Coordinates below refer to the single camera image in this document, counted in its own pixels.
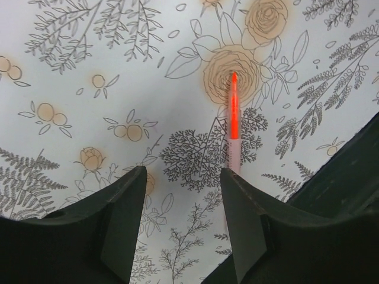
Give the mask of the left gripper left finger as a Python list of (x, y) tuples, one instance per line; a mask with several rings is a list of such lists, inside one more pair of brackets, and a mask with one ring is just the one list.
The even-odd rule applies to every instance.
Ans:
[(2, 283), (128, 283), (146, 193), (137, 166), (42, 219), (1, 219)]

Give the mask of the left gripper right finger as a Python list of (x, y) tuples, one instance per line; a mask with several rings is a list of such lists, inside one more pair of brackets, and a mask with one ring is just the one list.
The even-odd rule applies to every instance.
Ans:
[(221, 192), (239, 283), (377, 283), (378, 208), (325, 218), (283, 203), (228, 168)]

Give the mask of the orange pen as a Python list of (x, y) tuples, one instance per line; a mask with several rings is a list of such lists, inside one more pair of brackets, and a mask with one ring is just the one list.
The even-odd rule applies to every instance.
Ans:
[(228, 104), (228, 168), (240, 174), (240, 159), (242, 154), (240, 96), (237, 73), (231, 76)]

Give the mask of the floral table mat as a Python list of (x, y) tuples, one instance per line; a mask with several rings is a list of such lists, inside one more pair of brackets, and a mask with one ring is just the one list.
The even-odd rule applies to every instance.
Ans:
[(288, 202), (378, 114), (377, 1), (2, 1), (1, 219), (137, 166), (128, 283), (203, 283), (231, 254), (220, 172)]

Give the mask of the aluminium front rail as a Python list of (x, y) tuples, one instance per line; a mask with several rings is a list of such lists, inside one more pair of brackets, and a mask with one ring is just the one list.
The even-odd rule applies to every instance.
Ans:
[[(378, 208), (378, 118), (374, 117), (284, 203), (325, 218)], [(205, 283), (239, 283), (232, 254)]]

